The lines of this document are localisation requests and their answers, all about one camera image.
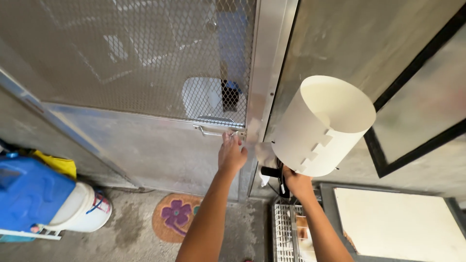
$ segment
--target purple flower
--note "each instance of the purple flower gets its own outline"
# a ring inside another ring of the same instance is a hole
[[[179,229],[186,225],[189,221],[188,215],[191,213],[191,205],[186,204],[183,206],[183,201],[172,200],[171,207],[164,207],[161,212],[161,216],[165,219],[165,225],[177,232],[182,236],[186,236],[186,232]]]

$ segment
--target doormat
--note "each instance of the doormat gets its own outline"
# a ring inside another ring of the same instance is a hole
[[[165,242],[183,242],[201,200],[200,197],[174,193],[164,197],[152,215],[155,235]]]

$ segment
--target forearm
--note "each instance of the forearm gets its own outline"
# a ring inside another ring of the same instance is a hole
[[[235,173],[219,170],[181,244],[177,262],[216,262],[225,228],[228,191]]]
[[[306,197],[301,204],[306,213],[315,256],[319,262],[351,262],[348,250],[333,229],[315,196]]]

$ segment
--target white paper tube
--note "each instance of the white paper tube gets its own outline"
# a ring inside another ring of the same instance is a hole
[[[292,170],[324,176],[372,126],[371,100],[355,86],[330,76],[310,76],[274,132],[274,153]]]

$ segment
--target gray wall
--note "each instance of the gray wall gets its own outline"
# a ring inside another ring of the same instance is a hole
[[[72,159],[78,174],[100,185],[133,187],[94,155],[51,126],[39,114],[0,86],[0,138],[8,143],[39,149],[45,154]]]
[[[308,76],[343,79],[375,101],[464,3],[302,0],[265,141],[272,141],[275,126]],[[461,190],[466,187],[465,155],[466,142],[453,141],[379,179],[362,140],[339,165],[340,171],[319,180],[441,192],[466,201]],[[252,196],[273,194],[255,178]]]

